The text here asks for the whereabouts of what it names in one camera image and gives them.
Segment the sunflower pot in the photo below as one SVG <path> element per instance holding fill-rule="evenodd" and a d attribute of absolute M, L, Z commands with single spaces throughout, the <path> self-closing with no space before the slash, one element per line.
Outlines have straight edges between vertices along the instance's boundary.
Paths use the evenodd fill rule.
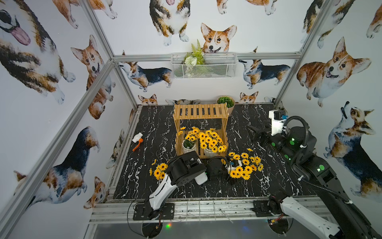
<path fill-rule="evenodd" d="M 162 181 L 165 178 L 166 170 L 168 169 L 168 164 L 164 162 L 159 162 L 155 159 L 149 168 L 149 176 L 155 178 L 157 181 Z"/>
<path fill-rule="evenodd" d="M 249 180 L 255 172 L 262 172 L 265 168 L 262 159 L 250 148 L 242 153 L 229 152 L 227 159 L 229 162 L 233 160 L 241 160 L 242 162 L 242 167 L 237 167 L 236 170 L 231 171 L 229 179 Z"/>
<path fill-rule="evenodd" d="M 197 145 L 200 135 L 200 129 L 198 127 L 193 126 L 189 131 L 186 130 L 186 127 L 183 126 L 180 128 L 178 132 L 178 136 L 180 137 L 181 143 L 181 152 L 183 154 L 195 151 L 197 152 Z"/>
<path fill-rule="evenodd" d="M 221 129 L 210 128 L 200 131 L 198 134 L 198 143 L 200 157 L 202 159 L 226 156 L 227 154 L 228 142 L 226 133 Z"/>

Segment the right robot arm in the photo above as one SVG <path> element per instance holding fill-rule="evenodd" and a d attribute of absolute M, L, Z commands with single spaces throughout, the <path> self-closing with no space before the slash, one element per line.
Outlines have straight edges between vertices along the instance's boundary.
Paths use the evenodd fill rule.
<path fill-rule="evenodd" d="M 248 125 L 252 142 L 269 144 L 284 159 L 297 180 L 313 188 L 335 222 L 331 223 L 302 206 L 285 191 L 270 196 L 278 212 L 297 220 L 320 239 L 380 239 L 371 222 L 347 196 L 336 173 L 323 158 L 312 151 L 316 138 L 300 116 L 275 120 L 269 128 Z"/>

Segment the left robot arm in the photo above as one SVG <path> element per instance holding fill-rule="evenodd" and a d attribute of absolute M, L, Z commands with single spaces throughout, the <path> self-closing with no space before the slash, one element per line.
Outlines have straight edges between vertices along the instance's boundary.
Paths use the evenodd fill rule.
<path fill-rule="evenodd" d="M 149 220 L 158 217 L 167 199 L 179 187 L 192 181 L 207 186 L 213 183 L 212 171 L 202 163 L 196 151 L 177 156 L 169 161 L 165 177 L 157 189 L 144 201 L 143 215 Z"/>

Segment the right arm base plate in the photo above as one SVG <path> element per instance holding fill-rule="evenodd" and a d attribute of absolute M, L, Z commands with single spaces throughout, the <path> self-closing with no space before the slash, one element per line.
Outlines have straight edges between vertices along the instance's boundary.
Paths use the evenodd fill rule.
<path fill-rule="evenodd" d="M 252 211 L 257 217 L 278 217 L 282 214 L 280 204 L 274 200 L 256 200 L 253 202 Z"/>

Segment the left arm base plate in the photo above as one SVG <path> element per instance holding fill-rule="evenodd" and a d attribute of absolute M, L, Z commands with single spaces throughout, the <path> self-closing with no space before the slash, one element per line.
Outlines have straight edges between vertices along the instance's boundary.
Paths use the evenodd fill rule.
<path fill-rule="evenodd" d="M 138 203 L 134 206 L 134 221 L 149 221 L 149 220 L 172 220 L 174 219 L 175 204 L 165 203 L 165 205 L 153 210 L 150 204 Z"/>

